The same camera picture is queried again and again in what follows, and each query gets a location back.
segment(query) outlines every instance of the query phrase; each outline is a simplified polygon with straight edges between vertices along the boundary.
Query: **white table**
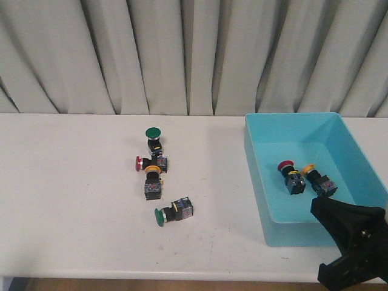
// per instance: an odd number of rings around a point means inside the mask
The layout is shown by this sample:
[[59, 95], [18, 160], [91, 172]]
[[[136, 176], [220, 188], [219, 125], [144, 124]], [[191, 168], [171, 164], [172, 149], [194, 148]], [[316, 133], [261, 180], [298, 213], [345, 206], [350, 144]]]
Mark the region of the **white table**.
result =
[[[345, 121], [387, 185], [388, 119]], [[0, 125], [0, 276], [316, 282], [340, 256], [266, 246], [244, 117], [1, 114]], [[170, 162], [156, 201], [134, 167], [151, 126]], [[154, 209], [185, 196], [194, 216], [159, 227]]]

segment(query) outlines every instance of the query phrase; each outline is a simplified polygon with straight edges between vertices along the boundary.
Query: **green push button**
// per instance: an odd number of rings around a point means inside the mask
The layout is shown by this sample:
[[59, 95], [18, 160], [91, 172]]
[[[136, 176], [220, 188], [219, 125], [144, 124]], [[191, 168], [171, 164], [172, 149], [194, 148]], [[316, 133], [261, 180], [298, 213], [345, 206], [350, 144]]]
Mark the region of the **green push button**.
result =
[[159, 224], [159, 226], [164, 225], [163, 213], [162, 213], [162, 211], [158, 210], [157, 208], [155, 208], [155, 218], [156, 218], [156, 222]]
[[150, 127], [145, 131], [145, 135], [150, 139], [156, 139], [160, 136], [160, 129], [157, 127]]

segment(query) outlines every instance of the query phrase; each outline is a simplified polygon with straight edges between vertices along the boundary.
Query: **blue plastic bin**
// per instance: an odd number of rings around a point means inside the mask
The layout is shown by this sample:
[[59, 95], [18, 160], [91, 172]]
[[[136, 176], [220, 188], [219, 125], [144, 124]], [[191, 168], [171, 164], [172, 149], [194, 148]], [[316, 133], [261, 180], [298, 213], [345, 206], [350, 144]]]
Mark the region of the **blue plastic bin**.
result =
[[308, 164], [338, 186], [333, 199], [385, 208], [388, 193], [337, 113], [252, 113], [246, 116], [245, 150], [266, 243], [272, 247], [334, 246], [310, 213], [310, 182], [290, 195], [278, 164]]

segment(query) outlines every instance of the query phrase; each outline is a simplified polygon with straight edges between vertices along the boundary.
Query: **gray curtain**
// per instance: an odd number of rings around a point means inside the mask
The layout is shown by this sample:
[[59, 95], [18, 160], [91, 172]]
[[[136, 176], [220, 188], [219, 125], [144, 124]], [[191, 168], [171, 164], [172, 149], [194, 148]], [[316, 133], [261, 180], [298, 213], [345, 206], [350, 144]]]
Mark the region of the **gray curtain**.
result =
[[0, 0], [0, 112], [388, 117], [386, 0]]

